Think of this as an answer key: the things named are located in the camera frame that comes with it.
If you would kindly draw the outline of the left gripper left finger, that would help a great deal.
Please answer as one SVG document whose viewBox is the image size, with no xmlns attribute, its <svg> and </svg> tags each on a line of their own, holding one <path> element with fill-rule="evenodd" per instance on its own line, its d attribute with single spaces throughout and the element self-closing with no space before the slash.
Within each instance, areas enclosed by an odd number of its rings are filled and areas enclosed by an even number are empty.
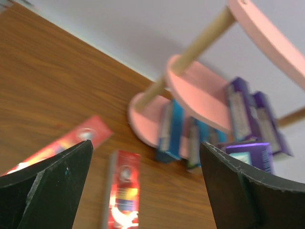
<svg viewBox="0 0 305 229">
<path fill-rule="evenodd" d="M 2 229 L 73 227 L 93 154 L 90 140 L 0 178 Z"/>
</svg>

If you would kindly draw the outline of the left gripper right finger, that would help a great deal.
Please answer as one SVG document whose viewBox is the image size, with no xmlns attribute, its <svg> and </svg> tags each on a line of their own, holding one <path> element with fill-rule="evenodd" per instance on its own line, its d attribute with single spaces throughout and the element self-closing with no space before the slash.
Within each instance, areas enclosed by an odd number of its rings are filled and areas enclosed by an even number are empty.
<svg viewBox="0 0 305 229">
<path fill-rule="evenodd" d="M 204 182 L 218 229 L 303 229 L 305 185 L 264 172 L 202 142 Z"/>
</svg>

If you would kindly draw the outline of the red toothpaste box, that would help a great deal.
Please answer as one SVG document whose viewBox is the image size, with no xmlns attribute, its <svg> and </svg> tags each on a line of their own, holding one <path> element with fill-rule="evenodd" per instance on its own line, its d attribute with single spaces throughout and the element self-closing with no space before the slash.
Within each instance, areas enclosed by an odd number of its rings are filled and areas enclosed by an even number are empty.
<svg viewBox="0 0 305 229">
<path fill-rule="evenodd" d="M 102 229 L 137 229 L 140 195 L 139 154 L 118 150 L 110 159 Z"/>
<path fill-rule="evenodd" d="M 48 159 L 85 140 L 90 140 L 93 148 L 96 149 L 112 134 L 113 131 L 102 121 L 102 119 L 99 116 L 94 115 L 62 137 L 26 158 L 24 161 L 18 163 L 15 167 L 3 173 L 2 176 L 14 173 L 42 160 Z"/>
</svg>

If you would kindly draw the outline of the blue toothpaste box with label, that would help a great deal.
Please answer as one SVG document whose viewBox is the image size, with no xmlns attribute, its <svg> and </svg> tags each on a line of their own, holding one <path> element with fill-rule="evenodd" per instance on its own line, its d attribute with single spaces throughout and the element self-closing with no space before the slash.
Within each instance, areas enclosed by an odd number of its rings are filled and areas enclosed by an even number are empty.
<svg viewBox="0 0 305 229">
<path fill-rule="evenodd" d="M 158 130 L 158 146 L 155 159 L 162 163 L 180 160 L 180 141 L 183 133 L 184 110 L 172 100 L 166 103 L 161 112 Z"/>
</svg>

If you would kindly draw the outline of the purple toothpaste box with label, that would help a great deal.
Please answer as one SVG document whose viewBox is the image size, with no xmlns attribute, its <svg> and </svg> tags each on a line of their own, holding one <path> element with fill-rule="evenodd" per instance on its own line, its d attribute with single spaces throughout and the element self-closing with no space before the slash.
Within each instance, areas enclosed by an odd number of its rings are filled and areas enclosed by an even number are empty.
<svg viewBox="0 0 305 229">
<path fill-rule="evenodd" d="M 225 92 L 235 141 L 261 139 L 256 104 L 250 95 L 247 81 L 236 77 L 227 85 Z"/>
</svg>

